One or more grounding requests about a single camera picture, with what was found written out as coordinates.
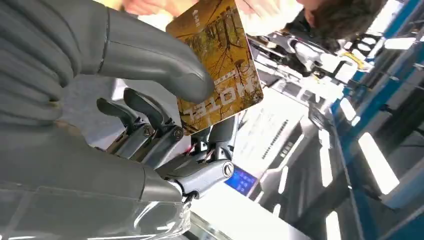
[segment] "blue screen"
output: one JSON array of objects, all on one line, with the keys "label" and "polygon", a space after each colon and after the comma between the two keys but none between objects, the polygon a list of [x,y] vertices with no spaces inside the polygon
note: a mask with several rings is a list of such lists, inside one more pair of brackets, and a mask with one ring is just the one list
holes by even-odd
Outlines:
[{"label": "blue screen", "polygon": [[234,174],[225,183],[246,196],[256,182],[256,177],[234,165]]}]

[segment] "machine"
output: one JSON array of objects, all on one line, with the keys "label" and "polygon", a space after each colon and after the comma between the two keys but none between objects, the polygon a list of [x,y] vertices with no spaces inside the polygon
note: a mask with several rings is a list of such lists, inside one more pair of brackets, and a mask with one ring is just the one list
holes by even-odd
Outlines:
[{"label": "machine", "polygon": [[152,80],[204,101],[214,83],[192,50],[91,0],[1,0],[0,29],[0,239],[153,240],[186,231],[191,199],[234,171],[234,119],[211,131],[205,149],[165,164],[183,132],[149,96],[127,89],[127,106],[97,101],[126,127],[108,152],[58,118],[62,88],[79,74]]}]

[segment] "white surface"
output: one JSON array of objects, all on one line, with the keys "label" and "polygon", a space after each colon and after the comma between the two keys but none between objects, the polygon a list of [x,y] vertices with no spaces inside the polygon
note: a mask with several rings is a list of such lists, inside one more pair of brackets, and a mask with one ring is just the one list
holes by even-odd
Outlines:
[{"label": "white surface", "polygon": [[399,184],[399,180],[386,158],[368,132],[359,138],[358,143],[381,192],[389,194]]},{"label": "white surface", "polygon": [[361,120],[361,117],[360,117],[360,116],[356,116],[356,117],[352,120],[352,122],[351,122],[350,124],[352,125],[352,127],[355,127],[355,126],[356,126],[356,124],[358,124],[360,120]]},{"label": "white surface", "polygon": [[349,80],[351,80],[355,73],[358,70],[358,64],[356,62],[354,62],[353,60],[351,60],[349,57],[347,56],[343,56],[340,58],[340,61],[347,61],[345,62],[340,70],[338,71],[338,73],[334,76],[337,80],[342,81],[343,83],[347,84],[349,82]]},{"label": "white surface", "polygon": [[153,27],[165,32],[167,25],[173,20],[173,16],[166,11],[161,11],[153,15],[138,16],[138,20],[143,21]]},{"label": "white surface", "polygon": [[309,240],[225,183],[193,201],[191,210],[233,240]]},{"label": "white surface", "polygon": [[407,50],[415,42],[415,37],[390,38],[384,42],[386,49]]},{"label": "white surface", "polygon": [[332,83],[331,80],[332,79],[328,76],[319,80],[317,80],[317,78],[313,75],[302,78],[298,83],[296,83],[302,88],[297,95],[298,100],[300,101],[300,98],[305,91],[310,91],[311,93],[327,100],[325,107],[328,107],[343,94],[343,85],[336,85]]},{"label": "white surface", "polygon": [[[248,121],[237,133],[233,157],[234,164],[258,179],[280,153],[302,116],[308,113],[306,106],[273,89],[265,88],[263,92],[263,101],[246,112]],[[285,121],[285,128],[276,137]]]},{"label": "white surface", "polygon": [[300,147],[300,145],[308,142],[307,139],[309,138],[305,138],[305,135],[300,135],[299,139],[294,143],[290,151],[285,156],[284,161],[277,168],[268,169],[260,178],[260,186],[262,187],[262,190],[266,192],[264,192],[262,196],[263,199],[267,199],[276,188],[280,187],[282,184],[281,181],[283,180],[283,175],[285,174],[283,169],[287,167],[288,170],[288,166],[290,166],[296,160],[299,152],[301,152],[305,147]]},{"label": "white surface", "polygon": [[320,129],[318,131],[318,138],[319,138],[319,141],[320,141],[320,143],[321,143],[321,145],[323,147],[325,147],[327,149],[329,149],[331,147],[331,144],[330,144],[330,133],[327,130]]},{"label": "white surface", "polygon": [[388,0],[367,32],[384,33],[403,5],[402,2],[397,0]]},{"label": "white surface", "polygon": [[274,210],[272,211],[272,214],[276,217],[280,216],[280,211],[281,211],[281,205],[279,203],[277,203],[274,206]]},{"label": "white surface", "polygon": [[328,53],[323,53],[319,56],[319,62],[322,64],[321,68],[330,73],[336,70],[340,60],[340,57]]}]

